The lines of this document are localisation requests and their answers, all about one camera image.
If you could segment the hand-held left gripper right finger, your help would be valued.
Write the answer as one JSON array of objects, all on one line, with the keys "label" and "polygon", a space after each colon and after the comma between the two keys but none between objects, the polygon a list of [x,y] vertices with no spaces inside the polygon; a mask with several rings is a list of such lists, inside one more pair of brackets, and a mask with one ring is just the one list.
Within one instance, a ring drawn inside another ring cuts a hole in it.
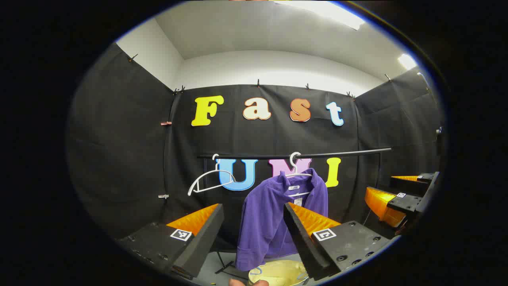
[{"label": "hand-held left gripper right finger", "polygon": [[283,219],[315,281],[351,272],[393,243],[357,221],[338,223],[291,202],[284,205]]}]

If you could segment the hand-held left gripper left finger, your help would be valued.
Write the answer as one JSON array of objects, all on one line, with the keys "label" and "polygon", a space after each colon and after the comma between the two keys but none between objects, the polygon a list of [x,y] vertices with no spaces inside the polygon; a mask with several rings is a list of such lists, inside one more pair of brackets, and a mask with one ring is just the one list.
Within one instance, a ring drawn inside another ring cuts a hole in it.
[{"label": "hand-held left gripper left finger", "polygon": [[224,221],[221,203],[171,223],[152,222],[117,240],[140,261],[164,274],[198,276]]}]

